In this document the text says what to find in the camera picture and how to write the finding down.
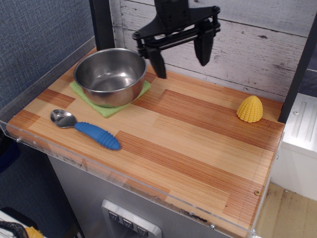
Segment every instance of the wooden floor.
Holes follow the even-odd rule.
[[[262,238],[317,238],[317,201],[270,183],[256,231]]]

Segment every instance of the stainless steel bowl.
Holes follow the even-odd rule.
[[[82,59],[75,81],[92,103],[115,108],[134,101],[142,91],[147,63],[128,49],[106,49]]]

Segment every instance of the toy corn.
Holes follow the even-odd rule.
[[[247,122],[259,121],[263,116],[262,102],[257,96],[247,97],[237,111],[238,117]]]

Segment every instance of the spoon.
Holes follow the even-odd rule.
[[[119,150],[121,147],[118,140],[108,131],[87,122],[77,122],[76,118],[67,111],[59,109],[53,110],[50,116],[52,122],[58,127],[75,127],[78,131],[90,136],[99,144],[110,150]]]

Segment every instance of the green cloth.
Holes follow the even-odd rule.
[[[89,106],[91,106],[95,111],[100,113],[104,118],[110,117],[111,115],[115,114],[116,112],[120,111],[121,109],[125,108],[126,106],[130,104],[129,103],[127,105],[117,107],[117,108],[103,108],[96,104],[93,104],[84,94],[82,88],[75,81],[70,83],[69,85],[74,93],[76,93],[81,99],[83,99],[86,103],[88,103]],[[150,87],[151,87],[151,84],[147,81],[144,81],[142,91],[140,95],[137,97],[137,99],[141,97],[146,91],[148,91]]]

